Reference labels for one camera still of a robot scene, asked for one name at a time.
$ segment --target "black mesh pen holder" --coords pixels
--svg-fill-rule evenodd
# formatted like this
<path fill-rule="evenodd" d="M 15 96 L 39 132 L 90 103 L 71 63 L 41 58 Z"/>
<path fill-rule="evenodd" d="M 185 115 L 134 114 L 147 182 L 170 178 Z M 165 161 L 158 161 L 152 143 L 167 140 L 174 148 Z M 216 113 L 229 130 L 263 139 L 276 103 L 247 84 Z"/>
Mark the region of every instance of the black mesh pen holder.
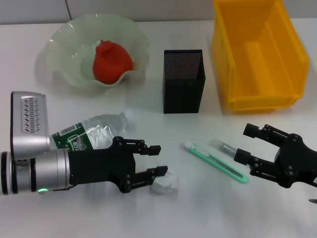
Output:
<path fill-rule="evenodd" d="M 205 79 L 202 50 L 164 51 L 164 113 L 198 113 Z"/>

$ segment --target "yellow plastic bin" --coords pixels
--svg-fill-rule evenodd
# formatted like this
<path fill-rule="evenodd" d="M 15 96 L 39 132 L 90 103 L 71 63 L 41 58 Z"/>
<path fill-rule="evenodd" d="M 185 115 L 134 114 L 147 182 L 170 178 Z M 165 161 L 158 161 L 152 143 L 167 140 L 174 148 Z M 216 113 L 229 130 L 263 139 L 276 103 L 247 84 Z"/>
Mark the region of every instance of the yellow plastic bin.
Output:
<path fill-rule="evenodd" d="M 271 110 L 304 93 L 309 58 L 282 0 L 214 0 L 212 52 L 227 106 Z"/>

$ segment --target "red object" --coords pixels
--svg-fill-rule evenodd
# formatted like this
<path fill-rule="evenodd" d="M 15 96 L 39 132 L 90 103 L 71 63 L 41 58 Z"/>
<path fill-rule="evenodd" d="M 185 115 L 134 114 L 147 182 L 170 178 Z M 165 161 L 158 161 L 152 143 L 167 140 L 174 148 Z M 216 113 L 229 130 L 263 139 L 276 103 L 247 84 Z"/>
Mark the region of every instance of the red object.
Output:
<path fill-rule="evenodd" d="M 100 45 L 96 47 L 93 64 L 93 73 L 98 81 L 113 84 L 124 72 L 132 68 L 132 59 L 121 45 L 101 40 Z"/>

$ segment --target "bottle label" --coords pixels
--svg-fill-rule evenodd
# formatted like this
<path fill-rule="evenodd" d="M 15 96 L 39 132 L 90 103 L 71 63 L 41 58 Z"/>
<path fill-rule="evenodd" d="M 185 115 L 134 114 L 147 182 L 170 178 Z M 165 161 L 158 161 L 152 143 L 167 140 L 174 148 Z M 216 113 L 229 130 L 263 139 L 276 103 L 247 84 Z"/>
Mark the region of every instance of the bottle label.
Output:
<path fill-rule="evenodd" d="M 83 128 L 81 123 L 77 123 L 72 125 L 64 130 L 61 130 L 58 133 L 52 135 L 53 140 L 58 149 L 65 148 L 68 151 L 76 151 L 77 147 L 77 139 L 80 137 L 82 142 L 81 150 L 92 150 L 93 146 L 88 138 L 88 135 Z"/>

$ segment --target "white table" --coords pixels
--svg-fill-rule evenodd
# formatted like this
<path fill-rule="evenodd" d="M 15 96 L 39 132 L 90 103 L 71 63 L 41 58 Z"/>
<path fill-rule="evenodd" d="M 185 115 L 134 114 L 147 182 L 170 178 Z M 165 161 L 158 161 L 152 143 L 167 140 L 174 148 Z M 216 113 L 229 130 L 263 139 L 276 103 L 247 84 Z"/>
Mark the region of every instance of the white table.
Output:
<path fill-rule="evenodd" d="M 151 42 L 144 84 L 122 82 L 96 94 L 52 81 L 46 71 L 46 42 L 61 24 L 0 26 L 0 149 L 9 150 L 11 91 L 47 96 L 50 133 L 103 113 L 132 108 L 137 116 L 135 138 L 159 144 L 156 157 L 137 157 L 137 168 L 173 166 L 180 177 L 178 193 L 154 195 L 149 187 L 121 194 L 111 183 L 81 185 L 45 195 L 25 193 L 0 197 L 1 238 L 315 238 L 317 189 L 296 183 L 285 189 L 249 176 L 239 184 L 180 148 L 186 140 L 206 145 L 219 138 L 273 161 L 277 148 L 242 135 L 246 123 L 271 124 L 297 133 L 317 150 L 317 19 L 293 23 L 311 58 L 305 96 L 289 109 L 263 115 L 234 115 L 221 109 L 210 57 L 213 21 L 145 22 L 140 27 Z M 202 49 L 206 83 L 200 112 L 162 112 L 163 50 Z M 215 152 L 245 174 L 250 169 Z"/>

